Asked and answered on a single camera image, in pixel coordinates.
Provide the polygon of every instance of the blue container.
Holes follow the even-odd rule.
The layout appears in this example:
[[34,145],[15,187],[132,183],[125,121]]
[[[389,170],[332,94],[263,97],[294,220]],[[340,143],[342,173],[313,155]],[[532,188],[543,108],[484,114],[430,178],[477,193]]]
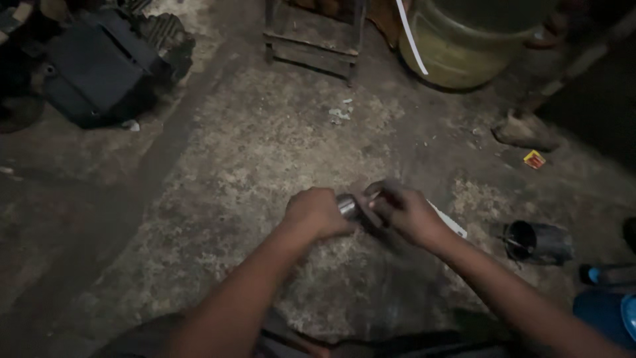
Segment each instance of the blue container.
[[618,345],[636,350],[636,295],[589,290],[576,296],[572,312]]

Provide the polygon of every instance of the dirty floor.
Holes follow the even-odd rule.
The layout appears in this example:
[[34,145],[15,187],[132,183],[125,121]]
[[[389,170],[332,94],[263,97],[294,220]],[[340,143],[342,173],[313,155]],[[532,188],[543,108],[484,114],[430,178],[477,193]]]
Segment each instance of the dirty floor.
[[[155,0],[146,12],[182,18],[197,39],[194,65],[140,132],[82,131],[47,108],[34,126],[0,137],[0,166],[11,169],[0,173],[6,356],[85,357],[191,306],[268,234],[289,196],[313,185],[345,191],[399,178],[565,309],[582,289],[578,264],[634,261],[620,236],[636,208],[633,176],[573,138],[533,170],[526,150],[490,135],[558,67],[553,53],[526,51],[482,89],[444,94],[414,80],[366,24],[350,89],[265,63],[262,1],[181,2]],[[330,109],[349,106],[350,120],[331,123]],[[489,228],[514,219],[567,227],[575,260],[507,260]],[[435,258],[404,264],[363,233],[315,246],[275,306],[327,341],[462,329],[462,317],[488,312]]]

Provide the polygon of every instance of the hand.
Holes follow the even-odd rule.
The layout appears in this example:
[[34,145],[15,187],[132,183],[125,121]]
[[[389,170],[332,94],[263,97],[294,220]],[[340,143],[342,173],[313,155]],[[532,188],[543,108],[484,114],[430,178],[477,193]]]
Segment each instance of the hand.
[[329,188],[312,187],[291,197],[283,222],[311,231],[313,239],[330,238],[356,230],[356,225],[340,214],[336,194]]
[[414,244],[432,249],[449,233],[455,236],[421,192],[395,180],[379,186],[381,191],[369,206]]

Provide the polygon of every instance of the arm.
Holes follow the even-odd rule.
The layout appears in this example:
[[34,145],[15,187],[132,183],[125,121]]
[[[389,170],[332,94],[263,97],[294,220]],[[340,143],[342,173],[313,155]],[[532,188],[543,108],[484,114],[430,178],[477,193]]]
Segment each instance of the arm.
[[318,239],[351,231],[333,190],[292,197],[283,221],[262,244],[189,312],[169,342],[170,358],[250,357],[276,290]]
[[381,197],[371,207],[412,243],[424,247],[451,267],[496,315],[517,330],[551,347],[561,357],[629,356],[457,236],[420,192],[389,182],[386,193],[390,198]]

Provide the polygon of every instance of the person's left hand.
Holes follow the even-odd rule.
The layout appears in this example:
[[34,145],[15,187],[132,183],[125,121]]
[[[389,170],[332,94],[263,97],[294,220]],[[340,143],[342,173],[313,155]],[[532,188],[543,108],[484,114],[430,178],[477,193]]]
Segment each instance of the person's left hand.
[[316,187],[291,197],[283,222],[312,231],[315,239],[352,233],[357,227],[340,213],[333,189]]

